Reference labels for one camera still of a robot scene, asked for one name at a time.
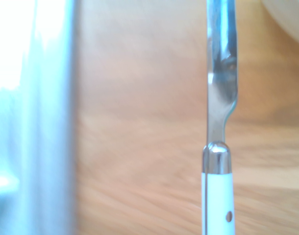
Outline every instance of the wood grain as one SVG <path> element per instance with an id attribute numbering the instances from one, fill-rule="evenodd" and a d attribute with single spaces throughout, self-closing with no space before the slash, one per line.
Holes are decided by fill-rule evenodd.
<path id="1" fill-rule="evenodd" d="M 80 9 L 78 234 L 200 234 L 205 1 Z M 237 24 L 236 234 L 299 235 L 299 44 L 257 0 L 237 0 Z"/>

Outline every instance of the knife handle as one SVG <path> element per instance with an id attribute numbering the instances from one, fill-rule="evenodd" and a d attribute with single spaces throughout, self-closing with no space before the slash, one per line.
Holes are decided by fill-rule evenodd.
<path id="1" fill-rule="evenodd" d="M 223 142 L 203 152 L 202 235 L 235 235 L 231 156 Z"/>

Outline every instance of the metal blade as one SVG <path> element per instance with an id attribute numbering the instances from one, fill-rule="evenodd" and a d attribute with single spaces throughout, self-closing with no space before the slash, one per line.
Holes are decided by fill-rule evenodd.
<path id="1" fill-rule="evenodd" d="M 235 0 L 207 0 L 207 144 L 224 142 L 238 97 Z"/>

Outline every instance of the white bowl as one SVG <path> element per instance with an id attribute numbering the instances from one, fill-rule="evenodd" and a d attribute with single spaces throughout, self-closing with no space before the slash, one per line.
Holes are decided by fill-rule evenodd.
<path id="1" fill-rule="evenodd" d="M 299 42 L 299 0 L 263 0 L 271 16 Z"/>

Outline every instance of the metal bolster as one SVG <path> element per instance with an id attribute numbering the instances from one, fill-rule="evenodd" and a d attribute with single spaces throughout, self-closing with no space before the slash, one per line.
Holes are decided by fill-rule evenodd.
<path id="1" fill-rule="evenodd" d="M 222 141 L 214 141 L 203 150 L 202 172 L 225 175 L 232 173 L 229 147 Z"/>

